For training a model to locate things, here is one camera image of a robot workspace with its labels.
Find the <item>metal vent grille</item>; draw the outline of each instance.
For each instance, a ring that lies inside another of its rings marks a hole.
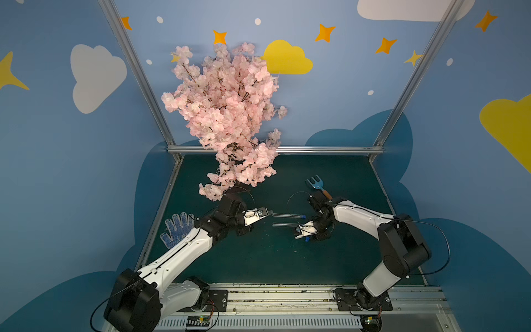
[[[186,319],[168,317],[165,319],[161,319],[159,321],[159,324],[157,324],[155,330],[173,330],[176,328],[183,329],[184,322],[186,322]]]
[[[162,319],[155,330],[182,331],[185,318],[168,317]],[[359,317],[352,315],[278,315],[278,316],[220,316],[212,330],[246,330],[246,329],[353,329],[361,328]],[[188,327],[187,330],[205,330],[204,327]]]

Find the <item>artificial cherry blossom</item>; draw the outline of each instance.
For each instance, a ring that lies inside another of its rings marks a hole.
[[[214,52],[214,59],[204,58],[201,74],[199,67],[190,65],[190,49],[177,47],[172,54],[179,60],[172,72],[183,83],[175,93],[162,94],[166,110],[178,110],[188,121],[190,134],[205,149],[216,151],[219,171],[207,174],[212,183],[199,185],[199,193],[212,201],[220,200],[236,181],[256,186],[277,173],[271,165],[281,133],[275,129],[265,141],[254,135],[262,121],[287,113],[284,106],[275,109],[270,101],[278,89],[278,77],[271,76],[265,60],[244,55],[254,54],[253,44],[235,48],[232,59],[224,44],[215,44]]]

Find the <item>white cloud decal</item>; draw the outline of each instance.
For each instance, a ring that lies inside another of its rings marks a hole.
[[[457,19],[465,16],[475,0],[465,0]],[[451,0],[359,0],[358,13],[369,20],[439,22]]]
[[[94,112],[127,76],[125,62],[103,46],[74,46],[70,66],[77,82],[72,93],[74,104],[85,114]]]

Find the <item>black cable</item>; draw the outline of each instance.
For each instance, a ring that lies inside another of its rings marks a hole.
[[[332,298],[333,298],[337,303],[340,303],[341,300],[338,299],[338,298],[336,297],[336,290],[342,290],[342,289],[343,289],[343,288],[336,288],[335,290],[332,291]],[[351,308],[353,307],[353,305],[350,305],[350,304],[347,304],[347,305],[348,305],[348,312],[350,312],[350,314],[351,314],[352,316],[356,316],[355,314],[352,313],[352,310],[351,310]]]
[[[214,324],[212,324],[211,327],[209,327],[208,329],[206,329],[206,330],[203,331],[203,332],[207,332],[208,330],[210,330],[211,328],[213,328],[214,326],[216,326],[216,324],[218,323],[218,320],[219,320],[219,309],[218,309],[218,307],[214,304],[214,302],[212,302],[211,306],[213,306],[214,308],[216,308],[216,310],[218,311],[218,316],[216,317],[216,321],[214,322]]]
[[[214,207],[214,208],[211,208],[210,210],[208,210],[208,211],[203,215],[203,217],[204,217],[205,215],[207,215],[207,213],[209,213],[210,211],[212,211],[212,210],[214,210],[214,209],[216,209],[216,208],[217,208],[217,206]],[[199,232],[198,232],[198,233],[197,233],[192,239],[190,239],[190,242],[191,242],[191,241],[194,241],[195,238],[196,238],[198,235],[199,235]],[[185,248],[185,247],[186,247],[186,246],[181,247],[181,248],[180,248],[179,250],[177,250],[174,254],[172,254],[169,258],[167,258],[164,262],[161,262],[161,263],[155,268],[155,270],[158,269],[162,264],[164,264],[165,262],[167,262],[169,259],[171,259],[173,256],[175,256],[178,252],[181,251],[182,248]],[[146,274],[145,276],[143,276],[140,280],[137,280],[136,282],[134,282],[133,284],[131,284],[131,285],[127,286],[127,287],[125,287],[125,288],[122,289],[121,291],[112,294],[111,296],[109,296],[108,298],[106,298],[103,302],[101,302],[101,303],[100,303],[100,304],[94,309],[94,311],[92,312],[92,314],[90,315],[90,328],[92,329],[92,331],[94,331],[94,332],[103,332],[103,331],[100,331],[100,330],[96,330],[95,327],[94,327],[94,325],[92,325],[92,318],[94,317],[94,314],[95,314],[96,311],[99,309],[99,307],[101,307],[105,302],[107,302],[108,300],[110,300],[113,296],[116,296],[117,294],[119,294],[119,293],[121,293],[121,292],[123,292],[123,291],[126,291],[127,289],[133,287],[134,285],[136,285],[137,283],[139,283],[141,280],[143,280],[144,278],[146,278],[146,277],[149,276],[149,275],[151,275],[151,272],[149,272],[148,274]]]
[[[450,243],[448,243],[448,239],[446,238],[446,234],[442,231],[442,229],[439,227],[439,226],[436,226],[436,225],[433,225],[433,224],[430,224],[430,223],[425,223],[425,222],[418,222],[416,220],[405,220],[405,219],[397,219],[397,218],[388,218],[388,217],[384,217],[382,215],[379,215],[379,214],[376,214],[368,209],[365,209],[361,206],[357,206],[357,205],[346,205],[346,204],[335,204],[335,206],[337,205],[341,205],[341,206],[348,206],[348,207],[351,207],[351,208],[356,208],[356,209],[361,209],[361,210],[364,210],[364,211],[367,211],[377,217],[380,217],[380,218],[383,218],[383,219],[387,219],[387,220],[400,220],[402,222],[412,222],[412,223],[419,223],[419,224],[425,224],[425,225],[430,225],[430,226],[433,226],[435,228],[437,228],[439,230],[439,232],[441,232],[442,236],[444,236],[444,240],[446,241],[446,247],[448,249],[448,259],[446,260],[446,263],[444,263],[444,265],[438,269],[438,270],[435,270],[433,272],[428,272],[428,273],[412,273],[411,275],[412,276],[427,276],[427,275],[431,275],[431,274],[435,274],[437,272],[440,272],[442,271],[442,269],[444,269],[449,263],[450,263],[450,258],[451,258],[451,254],[450,254]]]
[[[96,313],[96,311],[98,311],[99,307],[101,307],[105,302],[109,301],[112,297],[118,295],[119,293],[123,292],[123,291],[126,291],[128,290],[129,288],[133,287],[134,285],[136,285],[137,283],[139,283],[140,281],[144,280],[144,278],[146,278],[147,276],[151,275],[151,272],[149,272],[148,274],[146,274],[145,276],[143,276],[142,278],[140,278],[140,280],[137,280],[135,282],[133,282],[131,285],[125,287],[124,289],[122,289],[121,291],[118,291],[116,293],[114,293],[113,295],[109,296],[108,298],[106,298],[103,302],[101,302],[97,307],[96,309],[94,309],[94,311],[92,312],[92,315],[90,315],[90,328],[94,331],[94,332],[103,332],[103,331],[100,331],[100,330],[97,330],[94,325],[92,325],[92,318],[94,317],[94,314]]]
[[[206,216],[210,211],[212,211],[212,210],[214,210],[214,209],[216,209],[218,207],[219,207],[219,205],[211,208],[210,210],[208,210],[207,212],[204,213],[203,217]]]
[[[251,198],[253,199],[253,204],[254,204],[254,213],[256,214],[256,201],[254,200],[253,194],[251,194],[251,192],[250,192],[249,190],[247,190],[246,188],[243,188],[243,187],[240,187],[240,186],[237,186],[237,185],[235,185],[235,186],[234,186],[234,187],[232,187],[232,188],[240,188],[240,189],[243,189],[243,190],[245,190],[245,191],[246,191],[247,193],[249,193],[249,195],[250,195],[250,196],[251,196]],[[241,192],[241,191],[239,191],[239,192],[232,192],[231,194],[238,194],[238,193],[240,193],[240,192]]]
[[[305,192],[308,196],[311,196],[310,193],[304,191],[304,190],[301,190],[301,191],[297,191],[296,193],[293,193],[289,198],[288,198],[288,201],[286,202],[286,207],[288,209],[288,213],[293,217],[293,219],[295,219],[295,221],[298,223],[299,225],[299,229],[301,230],[301,234],[303,232],[303,229],[301,227],[303,227],[303,225],[301,224],[301,222],[293,215],[292,211],[289,209],[289,201],[291,201],[292,197],[297,195],[298,193],[302,193],[302,192]],[[308,231],[304,231],[304,232],[307,232],[309,233],[310,235],[314,235],[314,234],[317,234],[318,232],[315,232],[315,233],[310,233]]]
[[[332,222],[332,229],[330,230],[330,232],[328,233],[328,235],[331,235],[334,229],[336,229],[336,223],[335,223],[335,222]]]

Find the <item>pink flower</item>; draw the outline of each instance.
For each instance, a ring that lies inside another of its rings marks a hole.
[[[247,182],[249,180],[252,180],[253,179],[253,169],[248,167],[246,169],[243,170],[243,172],[241,172],[239,178],[238,178],[238,181],[240,182]]]
[[[171,105],[172,104],[172,101],[174,99],[173,95],[169,92],[164,92],[162,94],[162,102],[164,103],[164,105]]]
[[[220,172],[226,172],[230,169],[230,166],[225,163],[219,163],[219,171]]]
[[[223,129],[225,129],[223,125],[217,121],[214,121],[214,123],[212,123],[210,127],[212,128],[212,131],[214,131],[214,133],[223,131]]]
[[[278,109],[278,118],[279,119],[282,119],[286,116],[286,114],[288,113],[288,110],[286,107],[284,106],[281,106],[279,109]]]
[[[227,100],[227,106],[232,106],[232,107],[238,106],[238,95],[229,97],[226,100]]]
[[[171,105],[174,109],[184,109],[186,107],[186,102],[181,97],[177,97],[172,100]]]
[[[256,73],[258,73],[259,71],[260,71],[260,68],[257,67],[257,66],[255,66],[254,64],[252,64],[252,65],[249,66],[249,72],[250,72],[251,74],[256,74]]]
[[[258,95],[251,95],[249,99],[253,104],[258,104],[260,102],[260,96]]]
[[[242,50],[246,53],[249,53],[250,55],[253,55],[254,54],[254,45],[253,44],[247,44],[246,42],[244,42],[242,44]]]
[[[185,77],[188,77],[188,73],[186,72],[186,68],[184,67],[184,65],[175,66],[175,68],[172,69],[172,72],[175,74],[175,77],[180,80],[183,80]]]
[[[199,69],[199,67],[197,67],[195,65],[192,65],[192,66],[188,67],[187,69],[188,69],[188,72],[190,73],[190,75],[193,78],[198,77],[199,74],[201,73],[201,70]]]
[[[219,180],[219,175],[217,175],[217,174],[208,173],[207,176],[210,179],[210,181],[212,181],[214,183],[218,182],[218,180]]]
[[[273,85],[273,81],[269,81],[269,82],[266,82],[264,85],[263,85],[263,93],[264,95],[266,96],[270,96],[273,94],[273,88],[274,88],[274,85]]]
[[[190,52],[190,49],[188,48],[188,46],[183,46],[183,47],[179,47],[177,46],[175,48],[175,53],[177,54],[177,56],[180,56],[181,58],[183,57],[186,57],[186,58],[191,58],[193,56],[192,52]]]
[[[262,69],[260,69],[260,71],[258,71],[258,72],[254,75],[254,77],[256,77],[256,80],[257,80],[258,82],[261,82],[261,81],[264,79],[264,77],[267,77],[267,76],[270,76],[270,74],[269,74],[269,72],[267,71],[267,67],[266,67],[266,66],[262,67]]]
[[[279,132],[278,129],[275,129],[273,132],[268,133],[269,139],[275,142],[280,139],[280,135],[282,135],[282,133]]]
[[[222,161],[224,163],[228,163],[229,162],[229,155],[226,154],[226,153],[223,153],[223,152],[218,152],[218,153],[216,153],[216,159],[218,161]]]
[[[267,177],[269,177],[269,176],[271,176],[271,175],[275,175],[276,173],[277,173],[277,171],[274,170],[271,166],[268,167],[268,168],[264,168],[264,169],[262,169],[262,170],[260,171],[260,174],[261,174],[262,176],[267,176]]]

